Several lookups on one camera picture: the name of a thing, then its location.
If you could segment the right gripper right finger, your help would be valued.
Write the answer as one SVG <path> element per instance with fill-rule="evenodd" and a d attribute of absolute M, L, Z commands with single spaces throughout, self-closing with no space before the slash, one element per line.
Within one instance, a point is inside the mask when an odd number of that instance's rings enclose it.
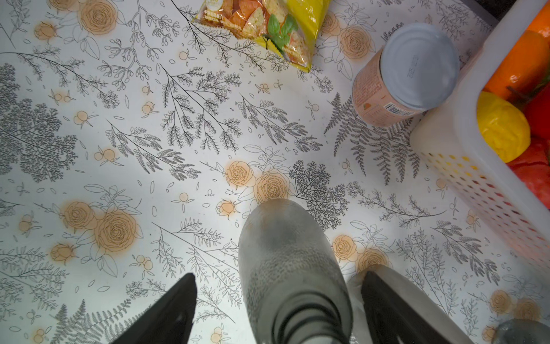
<path fill-rule="evenodd" d="M 372 342 L 455 342 L 448 316 L 419 287 L 394 270 L 368 270 L 360 292 Z"/>

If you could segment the grey translucent spray bottle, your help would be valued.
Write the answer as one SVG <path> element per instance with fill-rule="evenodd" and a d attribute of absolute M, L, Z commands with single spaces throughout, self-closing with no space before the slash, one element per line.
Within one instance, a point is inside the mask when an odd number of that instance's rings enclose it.
<path fill-rule="evenodd" d="M 496 329 L 492 344 L 549 344 L 549 326 L 533 320 L 513 319 Z"/>
<path fill-rule="evenodd" d="M 298 203 L 273 199 L 249 215 L 239 275 L 257 343 L 349 343 L 353 315 L 326 236 Z"/>

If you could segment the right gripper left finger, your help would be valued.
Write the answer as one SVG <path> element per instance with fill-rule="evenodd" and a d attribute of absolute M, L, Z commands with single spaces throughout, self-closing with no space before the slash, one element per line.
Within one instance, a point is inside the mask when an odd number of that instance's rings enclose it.
<path fill-rule="evenodd" d="M 114 344 L 187 344 L 196 310 L 194 274 L 184 275 L 151 308 L 144 312 Z"/>

